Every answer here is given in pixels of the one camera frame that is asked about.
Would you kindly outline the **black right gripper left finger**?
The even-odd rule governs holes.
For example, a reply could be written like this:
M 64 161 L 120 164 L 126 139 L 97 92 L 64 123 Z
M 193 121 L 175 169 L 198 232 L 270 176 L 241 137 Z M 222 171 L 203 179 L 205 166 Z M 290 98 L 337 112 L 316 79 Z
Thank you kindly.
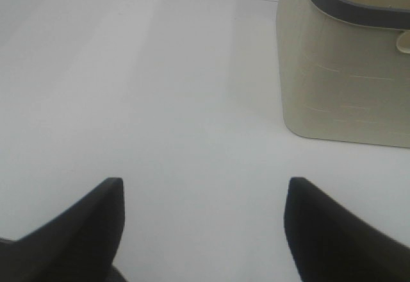
M 124 231 L 124 183 L 107 178 L 18 240 L 1 239 L 1 281 L 123 281 L 113 261 Z

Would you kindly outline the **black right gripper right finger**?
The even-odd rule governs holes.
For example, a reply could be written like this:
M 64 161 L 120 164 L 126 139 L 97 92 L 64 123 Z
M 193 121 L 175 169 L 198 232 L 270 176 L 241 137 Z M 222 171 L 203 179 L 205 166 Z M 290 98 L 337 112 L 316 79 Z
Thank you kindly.
M 284 232 L 302 281 L 409 281 L 409 248 L 305 178 L 291 178 Z

